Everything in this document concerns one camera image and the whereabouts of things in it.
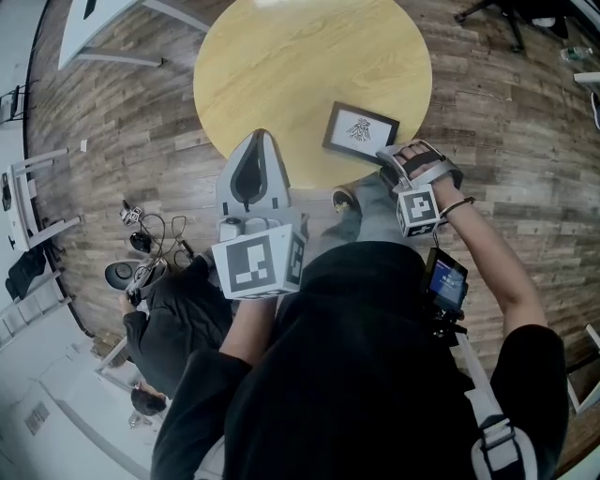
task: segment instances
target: white strap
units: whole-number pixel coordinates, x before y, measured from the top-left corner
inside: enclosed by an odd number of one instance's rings
[[[460,186],[462,185],[462,178],[464,175],[460,171],[460,168],[457,167],[448,158],[442,163],[438,163],[435,167],[430,168],[425,173],[421,173],[419,176],[413,179],[412,186],[414,188],[419,188],[424,184],[432,184],[438,178],[446,175],[447,173],[450,173],[452,175],[454,186],[460,189]]]
[[[503,411],[491,388],[488,375],[484,371],[481,362],[477,359],[477,355],[471,343],[469,343],[467,336],[457,333],[457,340],[467,362],[467,369],[471,375],[472,382],[475,385],[473,390],[465,392],[465,397],[471,402],[477,426],[482,431],[482,438],[475,443],[471,451],[475,476],[479,480],[491,480],[494,472],[518,461],[519,449],[523,459],[525,478],[528,480],[536,479],[537,462],[535,460],[535,452],[533,451],[532,442],[525,432],[520,428],[511,426],[510,419],[508,418],[504,418],[490,427],[483,428],[484,423],[489,417],[503,415]],[[483,453],[484,450],[487,451],[487,459],[489,460],[491,471],[486,462]]]
[[[473,404],[473,401],[477,401],[477,409],[473,406],[473,411],[475,415],[477,415],[478,411],[481,411],[481,414],[487,413],[486,418],[491,415],[499,415],[502,414],[503,411],[500,408],[500,404],[494,395],[494,391],[491,389],[491,384],[488,380],[488,375],[486,371],[481,366],[481,363],[477,359],[477,355],[473,351],[473,347],[467,336],[465,334],[457,333],[458,345],[460,345],[460,349],[462,350],[462,354],[465,357],[465,361],[467,362],[467,369],[469,370],[469,375],[471,375],[472,382],[475,385],[475,390],[479,390],[480,394],[473,394],[472,399],[467,395],[467,398]],[[477,419],[477,425],[481,426],[482,422]]]

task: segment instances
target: hand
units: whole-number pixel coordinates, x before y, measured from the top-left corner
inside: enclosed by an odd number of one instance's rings
[[[418,142],[417,140],[413,142],[407,143],[407,145],[400,150],[400,153],[407,159],[411,159],[418,154],[424,154],[428,151],[428,148],[423,144],[415,144]],[[404,165],[406,160],[403,157],[396,157],[400,162],[400,165]],[[417,176],[422,175],[427,170],[432,169],[437,164],[441,163],[439,160],[434,161],[432,163],[428,163],[427,165],[422,165],[414,172],[411,173],[411,180],[414,180]],[[447,173],[441,178],[438,178],[435,182],[431,184],[433,187],[433,193],[435,194],[435,199],[438,203],[438,206],[441,210],[450,206],[454,203],[460,202],[464,200],[464,196],[460,191],[454,186],[454,180],[452,179],[452,175]]]
[[[138,311],[134,306],[129,302],[129,296],[126,293],[121,293],[119,295],[119,306],[121,308],[121,313],[125,317],[128,313],[133,313],[134,311]]]

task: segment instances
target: black sleeve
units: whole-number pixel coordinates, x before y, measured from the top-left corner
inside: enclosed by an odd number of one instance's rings
[[[504,414],[529,435],[539,478],[551,478],[569,416],[563,341],[539,325],[511,332],[502,345],[491,385]]]
[[[250,372],[246,362],[214,351],[196,351],[187,361],[152,456],[152,480],[191,480],[223,436],[225,413]]]
[[[127,341],[137,343],[146,329],[146,314],[142,311],[134,311],[123,317],[123,324],[127,332]]]

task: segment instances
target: small screen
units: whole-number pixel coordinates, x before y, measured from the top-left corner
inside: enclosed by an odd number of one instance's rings
[[[436,261],[429,288],[448,302],[460,307],[465,277],[441,260]]]

